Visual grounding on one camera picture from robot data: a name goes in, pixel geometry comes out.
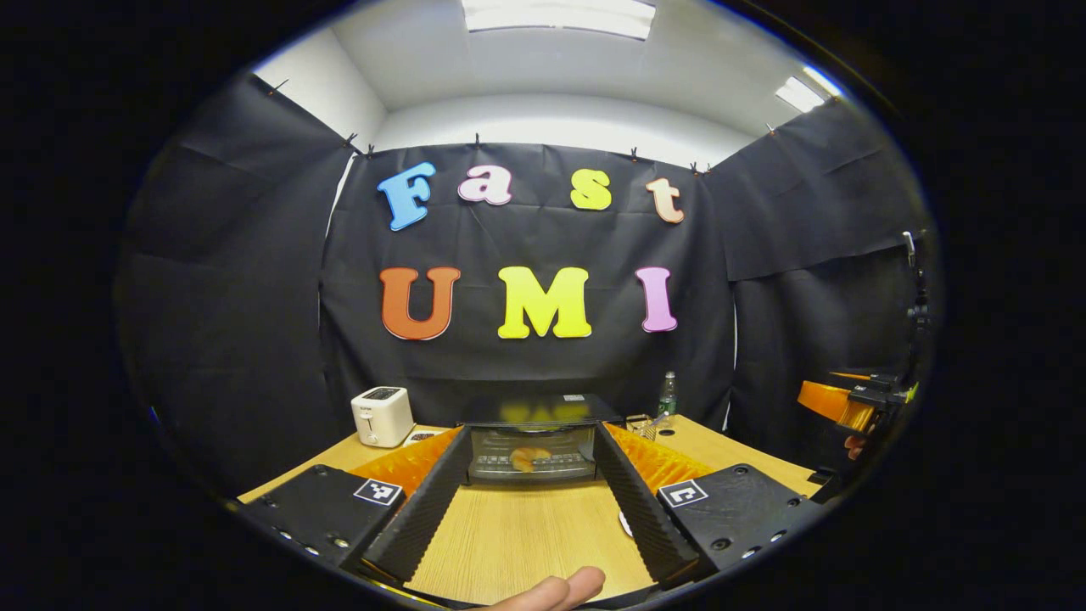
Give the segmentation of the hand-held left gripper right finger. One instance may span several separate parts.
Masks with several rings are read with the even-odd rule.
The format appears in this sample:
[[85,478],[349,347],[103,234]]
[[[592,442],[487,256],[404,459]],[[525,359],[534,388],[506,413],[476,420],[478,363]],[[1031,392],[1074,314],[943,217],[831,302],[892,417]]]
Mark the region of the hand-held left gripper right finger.
[[594,460],[659,586],[737,573],[826,514],[825,504],[803,498],[746,463],[700,478],[681,475],[651,491],[619,444],[623,432],[595,425]]

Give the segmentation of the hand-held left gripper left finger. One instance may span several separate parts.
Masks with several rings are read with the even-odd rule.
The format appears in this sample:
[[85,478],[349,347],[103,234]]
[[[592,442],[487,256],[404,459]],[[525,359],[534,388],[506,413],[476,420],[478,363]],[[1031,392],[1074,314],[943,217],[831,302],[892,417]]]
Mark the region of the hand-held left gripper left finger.
[[242,504],[241,514],[323,564],[403,585],[422,562],[470,459],[470,434],[457,427],[363,464],[359,474],[313,464]]

